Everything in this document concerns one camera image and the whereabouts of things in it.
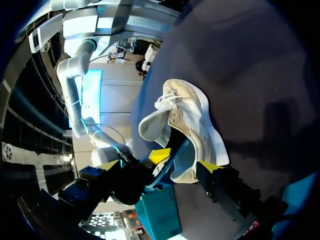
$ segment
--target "shoelace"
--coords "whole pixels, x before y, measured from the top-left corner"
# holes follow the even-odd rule
[[[177,109],[176,99],[181,99],[182,96],[175,95],[174,91],[170,88],[165,87],[163,89],[163,95],[158,98],[158,100],[154,103],[154,107],[159,109],[165,103],[169,102],[174,109]]]

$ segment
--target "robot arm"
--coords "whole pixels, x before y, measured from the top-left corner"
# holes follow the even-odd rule
[[[53,11],[64,9],[79,9],[88,6],[97,0],[51,0],[51,8]]]
[[[77,138],[88,135],[91,143],[97,148],[106,148],[116,145],[117,149],[127,149],[127,146],[120,144],[101,130],[92,117],[86,119],[82,118],[75,77],[83,76],[87,73],[90,58],[96,48],[97,43],[94,40],[86,39],[77,49],[75,56],[60,62],[57,67],[57,76],[61,84],[65,105],[72,124],[72,130]],[[98,162],[102,164],[108,161],[99,160]]]

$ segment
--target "teal box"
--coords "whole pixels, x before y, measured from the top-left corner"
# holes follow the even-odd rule
[[[142,196],[135,205],[137,216],[152,240],[167,240],[182,232],[175,198],[171,185]]]

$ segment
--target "cable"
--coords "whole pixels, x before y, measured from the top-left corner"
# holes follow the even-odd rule
[[[112,129],[112,130],[114,130],[119,136],[120,136],[120,138],[122,139],[122,141],[123,141],[123,144],[126,144],[126,140],[124,139],[124,137],[121,135],[121,133],[118,131],[118,130],[116,130],[115,128],[113,128],[112,126],[109,126],[109,125],[107,125],[107,124],[93,124],[93,123],[90,123],[90,122],[87,122],[87,121],[84,121],[84,123],[86,123],[86,124],[88,124],[88,125],[92,125],[92,126],[105,126],[105,127],[108,127],[108,128],[110,128],[110,129]]]
[[[124,48],[124,47],[122,47],[122,46],[116,46],[116,47],[117,47],[117,48],[119,48],[119,49],[123,49],[123,50],[124,50],[124,53],[127,51],[127,49],[125,49],[125,48]],[[116,53],[109,53],[109,54],[105,54],[105,55],[97,56],[96,58],[94,58],[94,59],[90,60],[90,62],[89,62],[89,63],[91,63],[91,62],[93,62],[93,61],[95,61],[95,60],[97,60],[97,59],[100,59],[100,58],[110,57],[110,56],[112,56],[112,55],[114,55],[114,54],[116,54]]]

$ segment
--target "fan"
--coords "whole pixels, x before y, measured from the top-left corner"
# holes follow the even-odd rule
[[[3,158],[5,161],[10,162],[13,159],[13,150],[10,144],[5,145],[3,150]]]
[[[47,42],[43,45],[43,47],[41,48],[41,52],[42,52],[42,53],[47,53],[47,52],[49,51],[49,49],[50,49],[50,43],[47,41]]]

